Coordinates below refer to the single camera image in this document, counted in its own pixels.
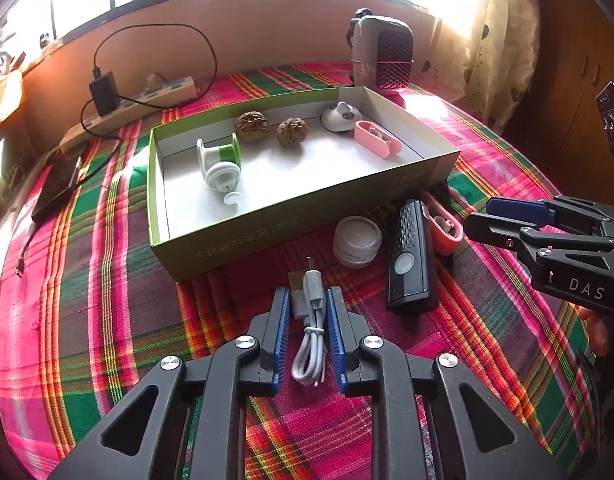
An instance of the cabinet handle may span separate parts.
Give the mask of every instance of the cabinet handle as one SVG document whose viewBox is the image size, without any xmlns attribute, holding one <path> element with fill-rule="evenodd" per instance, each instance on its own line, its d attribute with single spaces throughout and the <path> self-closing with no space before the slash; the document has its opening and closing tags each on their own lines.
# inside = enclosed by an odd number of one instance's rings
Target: cabinet handle
<svg viewBox="0 0 614 480">
<path fill-rule="evenodd" d="M 600 65 L 596 65 L 596 70 L 594 70 L 594 77 L 591 80 L 592 86 L 596 86 L 600 80 Z"/>
<path fill-rule="evenodd" d="M 585 77 L 585 74 L 587 73 L 587 68 L 589 65 L 590 65 L 590 58 L 585 56 L 585 59 L 583 60 L 583 66 L 580 69 L 581 77 Z"/>
</svg>

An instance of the green and white toy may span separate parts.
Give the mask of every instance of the green and white toy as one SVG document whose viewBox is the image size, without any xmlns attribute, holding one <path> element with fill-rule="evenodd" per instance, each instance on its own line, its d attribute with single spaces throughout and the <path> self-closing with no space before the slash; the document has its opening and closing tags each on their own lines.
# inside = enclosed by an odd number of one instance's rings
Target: green and white toy
<svg viewBox="0 0 614 480">
<path fill-rule="evenodd" d="M 226 193 L 227 205 L 237 204 L 241 194 L 233 189 L 241 178 L 241 147 L 236 134 L 231 142 L 207 148 L 201 139 L 196 144 L 203 178 L 211 189 Z"/>
</svg>

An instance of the orange wall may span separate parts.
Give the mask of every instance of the orange wall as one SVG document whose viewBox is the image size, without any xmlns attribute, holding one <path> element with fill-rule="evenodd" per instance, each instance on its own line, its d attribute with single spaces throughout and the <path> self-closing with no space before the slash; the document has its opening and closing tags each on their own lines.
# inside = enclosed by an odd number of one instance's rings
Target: orange wall
<svg viewBox="0 0 614 480">
<path fill-rule="evenodd" d="M 105 23 L 53 52 L 24 76 L 26 118 L 40 150 L 56 146 L 78 122 L 90 99 L 88 83 L 98 44 L 133 23 L 181 22 L 200 28 L 212 41 L 219 74 L 303 61 L 349 62 L 345 41 L 356 9 L 369 7 L 405 21 L 414 32 L 414 72 L 427 59 L 436 20 L 419 10 L 386 0 L 168 0 Z M 203 38 L 184 28 L 128 30 L 105 43 L 98 55 L 103 73 L 113 71 L 123 95 L 144 89 L 146 77 L 212 73 Z"/>
</svg>

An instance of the white round container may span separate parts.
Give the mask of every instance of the white round container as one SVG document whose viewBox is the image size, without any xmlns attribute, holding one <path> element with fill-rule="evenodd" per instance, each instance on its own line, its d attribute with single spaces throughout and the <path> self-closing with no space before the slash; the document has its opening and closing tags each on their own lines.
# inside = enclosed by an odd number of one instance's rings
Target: white round container
<svg viewBox="0 0 614 480">
<path fill-rule="evenodd" d="M 382 241 L 378 225 L 364 216 L 348 216 L 336 226 L 334 256 L 350 269 L 362 269 L 372 263 Z"/>
</svg>

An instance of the metal pivot bolt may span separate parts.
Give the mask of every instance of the metal pivot bolt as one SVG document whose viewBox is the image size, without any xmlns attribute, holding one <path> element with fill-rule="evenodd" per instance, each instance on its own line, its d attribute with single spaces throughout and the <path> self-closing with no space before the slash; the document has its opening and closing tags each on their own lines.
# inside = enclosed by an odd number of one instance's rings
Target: metal pivot bolt
<svg viewBox="0 0 614 480">
<path fill-rule="evenodd" d="M 238 348 L 251 348 L 256 344 L 256 340 L 250 335 L 241 335 L 236 339 L 236 346 Z"/>
<path fill-rule="evenodd" d="M 383 346 L 383 339 L 377 335 L 368 335 L 365 339 L 363 339 L 363 344 L 367 348 L 380 348 Z"/>
<path fill-rule="evenodd" d="M 161 359 L 161 368 L 163 370 L 175 370 L 180 366 L 180 359 L 175 355 L 168 355 Z"/>
<path fill-rule="evenodd" d="M 458 364 L 458 357 L 449 353 L 440 354 L 438 356 L 438 362 L 445 368 L 453 368 Z"/>
</svg>

